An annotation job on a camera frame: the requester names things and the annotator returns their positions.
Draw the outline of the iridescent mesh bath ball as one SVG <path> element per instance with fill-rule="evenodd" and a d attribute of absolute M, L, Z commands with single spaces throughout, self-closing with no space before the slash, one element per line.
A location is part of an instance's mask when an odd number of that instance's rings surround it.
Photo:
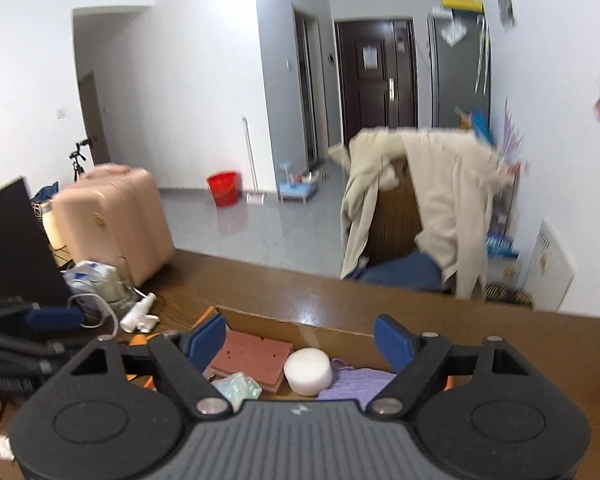
<path fill-rule="evenodd" d="M 231 374 L 224 378 L 214 378 L 212 385 L 224 396 L 237 413 L 247 400 L 258 400 L 262 393 L 261 386 L 243 372 Z"/>

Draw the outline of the lavender knitted cloth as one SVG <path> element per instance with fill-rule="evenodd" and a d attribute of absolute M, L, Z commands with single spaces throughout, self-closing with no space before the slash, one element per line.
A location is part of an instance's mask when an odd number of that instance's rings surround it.
<path fill-rule="evenodd" d="M 332 360 L 332 383 L 322 390 L 317 399 L 355 400 L 362 410 L 383 388 L 386 388 L 396 374 L 384 370 L 374 370 L 368 367 L 354 367 L 343 360 Z"/>

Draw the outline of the pink layered sponge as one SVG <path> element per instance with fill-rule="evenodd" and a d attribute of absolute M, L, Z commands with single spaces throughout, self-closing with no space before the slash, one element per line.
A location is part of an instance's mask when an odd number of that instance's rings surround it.
<path fill-rule="evenodd" d="M 284 364 L 291 352 L 292 344 L 289 342 L 229 330 L 209 370 L 218 377 L 245 374 L 264 391 L 276 393 L 283 382 Z"/>

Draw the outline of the white round sponge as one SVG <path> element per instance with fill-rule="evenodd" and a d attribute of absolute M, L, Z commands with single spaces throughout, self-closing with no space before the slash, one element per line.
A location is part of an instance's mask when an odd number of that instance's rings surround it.
<path fill-rule="evenodd" d="M 284 375 L 294 393 L 312 398 L 332 384 L 332 362 L 322 350 L 300 349 L 286 359 Z"/>

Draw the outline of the black paper shopping bag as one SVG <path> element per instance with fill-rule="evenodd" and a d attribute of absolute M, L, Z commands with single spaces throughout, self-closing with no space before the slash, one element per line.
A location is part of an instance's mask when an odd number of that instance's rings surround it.
<path fill-rule="evenodd" d="M 23 178 L 0 188 L 0 297 L 60 306 L 70 289 L 36 221 Z"/>

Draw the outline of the white spray bottle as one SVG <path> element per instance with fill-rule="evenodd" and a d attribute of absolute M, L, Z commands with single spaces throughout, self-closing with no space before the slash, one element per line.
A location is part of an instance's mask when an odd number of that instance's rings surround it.
<path fill-rule="evenodd" d="M 143 296 L 140 301 L 126 312 L 126 315 L 119 322 L 120 328 L 128 334 L 139 332 L 142 334 L 150 333 L 160 322 L 157 315 L 150 313 L 157 297 L 150 292 Z"/>

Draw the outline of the pink hard-shell suitcase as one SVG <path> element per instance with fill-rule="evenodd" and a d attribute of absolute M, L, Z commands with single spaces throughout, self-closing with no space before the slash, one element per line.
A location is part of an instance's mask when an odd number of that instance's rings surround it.
<path fill-rule="evenodd" d="M 110 264 L 144 284 L 175 254 L 154 176 L 100 165 L 53 198 L 58 230 L 74 261 Z"/>

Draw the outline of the red cardboard box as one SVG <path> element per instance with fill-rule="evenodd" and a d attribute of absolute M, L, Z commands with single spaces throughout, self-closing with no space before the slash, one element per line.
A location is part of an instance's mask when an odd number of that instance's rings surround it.
<path fill-rule="evenodd" d="M 328 355 L 330 362 L 340 359 L 354 367 L 384 370 L 396 375 L 413 362 L 415 355 L 415 348 L 411 344 L 385 327 L 375 327 L 373 335 L 368 336 L 282 321 L 229 308 L 210 308 L 198 318 L 191 330 L 174 332 L 169 338 L 184 354 L 185 359 L 212 381 L 214 378 L 224 378 L 215 376 L 209 370 L 209 365 L 223 347 L 229 330 L 289 342 L 292 344 L 292 352 L 304 348 L 322 350 Z M 262 389 L 261 394 L 265 393 L 300 396 L 291 390 L 285 375 L 276 393 Z"/>

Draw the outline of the wooden chair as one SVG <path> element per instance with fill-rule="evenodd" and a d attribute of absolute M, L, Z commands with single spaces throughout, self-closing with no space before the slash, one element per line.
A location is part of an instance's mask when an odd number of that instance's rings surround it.
<path fill-rule="evenodd" d="M 422 230 L 416 194 L 405 158 L 395 159 L 399 185 L 380 191 L 364 256 L 377 266 L 408 256 L 416 249 L 415 237 Z"/>

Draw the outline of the red plastic bucket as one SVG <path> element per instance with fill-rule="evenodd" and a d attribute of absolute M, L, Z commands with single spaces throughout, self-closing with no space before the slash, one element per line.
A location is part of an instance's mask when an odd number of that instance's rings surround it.
<path fill-rule="evenodd" d="M 218 208 L 233 206 L 238 202 L 239 174 L 236 171 L 212 174 L 208 177 L 207 184 L 213 203 Z"/>

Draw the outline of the beige coat on chair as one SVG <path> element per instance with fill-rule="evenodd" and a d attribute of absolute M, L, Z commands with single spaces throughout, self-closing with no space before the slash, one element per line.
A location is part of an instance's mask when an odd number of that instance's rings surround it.
<path fill-rule="evenodd" d="M 378 195 L 399 179 L 392 163 L 406 161 L 422 228 L 416 248 L 455 281 L 455 297 L 469 299 L 486 284 L 486 236 L 493 199 L 514 177 L 500 155 L 470 130 L 366 128 L 347 145 L 328 150 L 348 180 L 340 206 L 345 278 L 360 266 Z"/>

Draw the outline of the small blue stool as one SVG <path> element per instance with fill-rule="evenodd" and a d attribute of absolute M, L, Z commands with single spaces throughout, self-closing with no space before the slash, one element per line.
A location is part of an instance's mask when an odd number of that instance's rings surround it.
<path fill-rule="evenodd" d="M 287 200 L 298 200 L 298 202 L 306 204 L 316 193 L 317 183 L 297 180 L 296 176 L 291 172 L 291 162 L 282 162 L 279 168 L 283 170 L 285 180 L 278 185 L 278 200 L 282 203 Z"/>

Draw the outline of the grey refrigerator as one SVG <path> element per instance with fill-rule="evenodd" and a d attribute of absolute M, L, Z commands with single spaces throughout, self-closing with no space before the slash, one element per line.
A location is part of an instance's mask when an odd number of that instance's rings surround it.
<path fill-rule="evenodd" d="M 460 115 L 491 114 L 491 38 L 481 12 L 437 9 L 428 16 L 431 125 L 456 128 Z"/>

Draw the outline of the dark brown entry door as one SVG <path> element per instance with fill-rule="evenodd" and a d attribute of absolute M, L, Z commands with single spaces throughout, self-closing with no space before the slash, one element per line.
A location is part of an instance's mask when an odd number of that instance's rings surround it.
<path fill-rule="evenodd" d="M 335 24 L 343 141 L 365 128 L 416 127 L 418 88 L 411 18 Z"/>

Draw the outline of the yellow box on refrigerator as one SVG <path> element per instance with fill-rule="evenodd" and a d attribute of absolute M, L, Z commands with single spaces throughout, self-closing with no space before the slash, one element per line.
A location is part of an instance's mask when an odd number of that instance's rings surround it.
<path fill-rule="evenodd" d="M 441 0 L 445 9 L 458 12 L 483 13 L 484 5 L 479 0 Z"/>

